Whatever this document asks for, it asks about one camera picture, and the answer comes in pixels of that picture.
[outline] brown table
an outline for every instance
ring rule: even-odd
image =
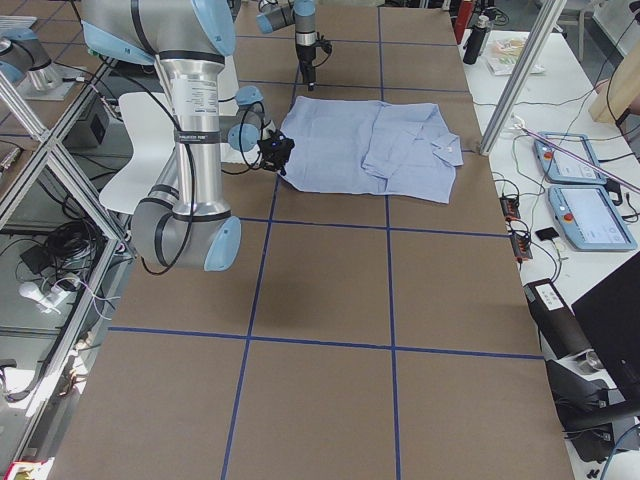
[[[438,103],[451,204],[226,177],[236,263],[136,267],[51,478],[572,478],[448,15],[320,8],[310,93],[248,10],[238,77],[277,120],[299,95]]]

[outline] blue and white tablet device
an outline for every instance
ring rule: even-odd
[[[540,132],[540,135],[550,142],[560,145],[565,150],[588,160],[590,163],[600,166],[586,135],[555,132]],[[571,158],[566,153],[545,145],[540,140],[534,142],[533,148],[542,171],[545,172],[551,183],[586,185],[604,185],[607,183],[606,178],[592,168]]]
[[[599,185],[554,185],[549,203],[567,239],[577,250],[627,251],[637,243],[606,190]]]

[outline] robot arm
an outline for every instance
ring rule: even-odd
[[[166,268],[226,270],[241,229],[222,195],[220,143],[248,151],[281,139],[266,125],[257,89],[238,91],[235,117],[219,115],[218,75],[235,49],[226,0],[85,0],[83,11],[87,45],[119,60],[155,65],[173,109],[175,149],[134,211],[135,247]],[[284,167],[288,152],[279,154]],[[269,158],[263,162],[272,165]]]
[[[283,5],[279,5],[277,0],[275,3],[263,0],[260,2],[260,10],[263,13],[256,17],[256,21],[262,33],[272,33],[295,23],[296,55],[302,81],[309,91],[313,90],[318,67],[313,64],[316,49],[321,48],[326,55],[331,55],[332,52],[331,42],[316,32],[315,0],[287,0]]]
[[[0,36],[0,71],[11,83],[22,80],[26,74],[40,92],[62,84],[62,77],[51,58],[36,34],[28,28],[14,28]]]

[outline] black bottle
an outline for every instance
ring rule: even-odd
[[[480,49],[482,48],[482,42],[487,35],[487,25],[489,23],[489,17],[486,15],[480,15],[478,21],[471,29],[471,35],[465,45],[466,51],[462,61],[467,65],[473,65],[478,59]]]

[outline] gray floor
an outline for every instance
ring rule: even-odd
[[[505,26],[497,27],[503,30],[530,31],[539,12],[533,0],[498,0],[496,6],[509,17],[509,22]],[[564,28],[567,43],[577,56],[578,27],[566,26]],[[597,23],[593,19],[587,19],[582,68],[589,80],[595,84],[598,80],[611,77],[620,61],[621,57],[617,51],[614,51],[614,45],[605,37]],[[640,125],[640,117],[631,115],[626,120],[625,128],[630,131],[638,125]],[[639,155],[640,133],[634,130],[634,133],[630,135],[629,144],[635,154]]]

